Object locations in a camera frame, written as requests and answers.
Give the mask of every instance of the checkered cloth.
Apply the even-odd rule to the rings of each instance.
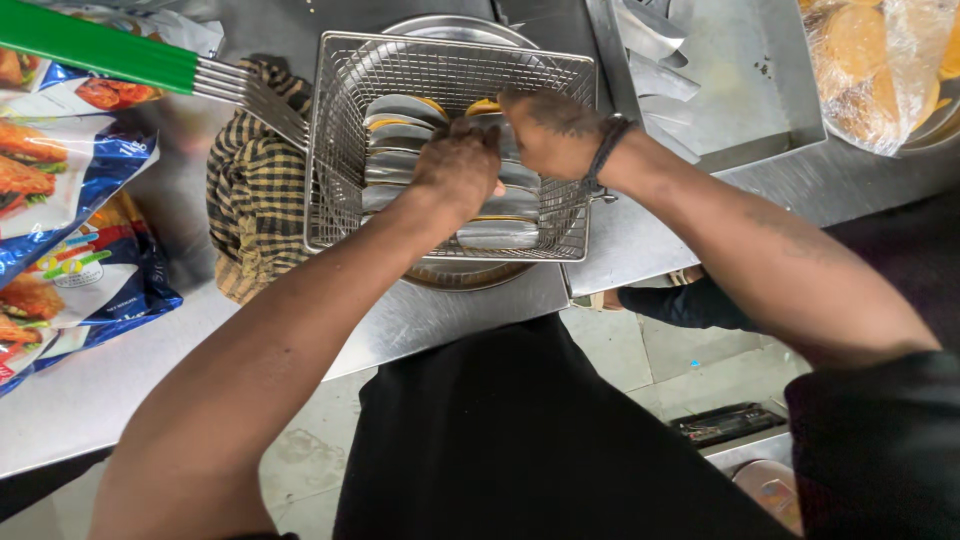
[[[241,61],[300,114],[311,87],[264,61]],[[206,161],[206,213],[217,287],[243,305],[309,257],[303,247],[303,154],[237,110]]]

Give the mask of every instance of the green handle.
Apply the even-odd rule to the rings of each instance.
[[[197,54],[18,0],[0,0],[0,46],[118,79],[193,93]]]

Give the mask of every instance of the tiled floor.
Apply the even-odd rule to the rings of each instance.
[[[561,313],[597,372],[661,420],[743,401],[781,401],[809,370],[776,340],[742,331],[678,329],[630,312]],[[281,532],[329,538],[360,404],[375,369],[332,380],[264,455],[263,497]],[[103,465],[0,525],[0,540],[82,539]]]

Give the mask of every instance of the black bracelet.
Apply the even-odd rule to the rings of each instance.
[[[603,166],[607,164],[610,154],[613,153],[616,145],[620,144],[623,136],[640,125],[636,120],[628,120],[620,114],[614,114],[604,120],[604,122],[606,123],[604,126],[606,134],[603,137],[603,142],[600,143],[600,148],[597,148],[597,153],[593,156],[593,162],[590,164],[587,175],[584,177],[584,183],[589,186],[590,191],[603,189],[597,182],[597,175],[603,170]]]

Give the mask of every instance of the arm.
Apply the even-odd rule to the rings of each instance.
[[[497,187],[499,133],[467,129],[455,122],[425,146],[395,201],[271,284],[157,385],[110,459],[90,538],[274,530],[257,481],[264,451],[373,303]]]
[[[524,163],[561,178],[587,173],[604,130],[595,111],[547,92],[505,93],[500,101]],[[599,180],[649,209],[744,312],[811,358],[853,367],[940,348],[899,292],[847,248],[641,131],[617,146]]]

